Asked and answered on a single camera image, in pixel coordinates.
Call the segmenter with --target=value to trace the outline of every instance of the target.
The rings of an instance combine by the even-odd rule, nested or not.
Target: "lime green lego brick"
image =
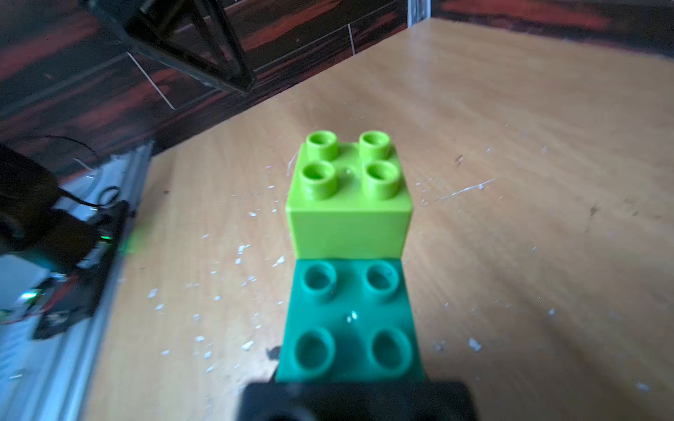
[[[399,259],[297,261],[276,380],[423,380]]]
[[[382,132],[358,143],[328,131],[300,147],[286,204],[298,259],[399,259],[412,199],[396,148]]]

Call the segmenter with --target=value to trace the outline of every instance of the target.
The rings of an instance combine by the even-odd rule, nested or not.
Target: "dark wooden wall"
[[[128,53],[76,0],[0,0],[0,141],[65,179],[149,139],[169,148],[407,26],[406,1],[223,1],[258,85],[243,97]],[[193,26],[176,39],[204,51]]]
[[[672,0],[431,0],[431,15],[674,57]]]

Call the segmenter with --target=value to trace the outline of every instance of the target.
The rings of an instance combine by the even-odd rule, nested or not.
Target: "wooden table surface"
[[[432,379],[484,420],[673,419],[673,82],[655,57],[430,20],[158,155],[84,418],[231,419],[282,342],[295,152],[381,129]]]

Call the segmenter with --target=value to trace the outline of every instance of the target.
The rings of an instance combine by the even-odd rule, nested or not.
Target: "black bracket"
[[[219,0],[80,0],[139,53],[186,73],[204,85],[247,94],[255,83],[241,43]],[[212,20],[215,34],[204,15]],[[170,41],[178,25],[191,21],[215,63]],[[220,36],[224,44],[216,39]]]

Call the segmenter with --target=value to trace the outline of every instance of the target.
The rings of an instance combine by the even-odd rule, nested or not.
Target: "white debris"
[[[639,389],[640,392],[650,392],[650,386],[648,386],[646,383],[641,383],[640,381],[636,383],[636,388]]]
[[[482,345],[480,345],[478,341],[476,341],[471,337],[468,339],[468,346],[470,346],[472,350],[475,352],[480,352],[480,350],[482,349]]]
[[[437,341],[433,343],[436,352],[443,352],[445,350],[445,345],[447,345],[447,341]]]
[[[293,165],[295,158],[297,158],[297,152],[295,152],[295,155],[293,155],[293,159],[291,159],[290,162],[288,163],[288,171],[286,172],[286,177],[290,177],[290,167]]]
[[[272,267],[276,267],[276,266],[280,265],[281,263],[283,263],[285,261],[286,261],[286,255],[283,255],[283,256],[278,258],[278,260],[276,261],[276,263],[274,263],[272,265]]]
[[[485,181],[484,183],[480,183],[480,184],[476,184],[476,185],[474,185],[474,186],[466,187],[465,189],[463,189],[463,190],[461,190],[461,191],[455,191],[455,192],[452,193],[450,196],[456,196],[456,195],[459,194],[459,193],[463,193],[463,192],[465,192],[465,191],[473,190],[473,189],[480,189],[480,190],[482,190],[482,189],[485,188],[485,184],[489,184],[489,183],[491,183],[491,182],[494,181],[494,180],[495,180],[495,179],[491,179],[491,180]]]
[[[245,249],[247,249],[248,247],[250,247],[250,246],[251,246],[250,244],[246,244],[246,245],[241,244],[241,245],[239,246],[239,251],[237,251],[237,254],[238,254],[238,255],[242,255],[242,254],[243,254],[243,251],[244,251]]]

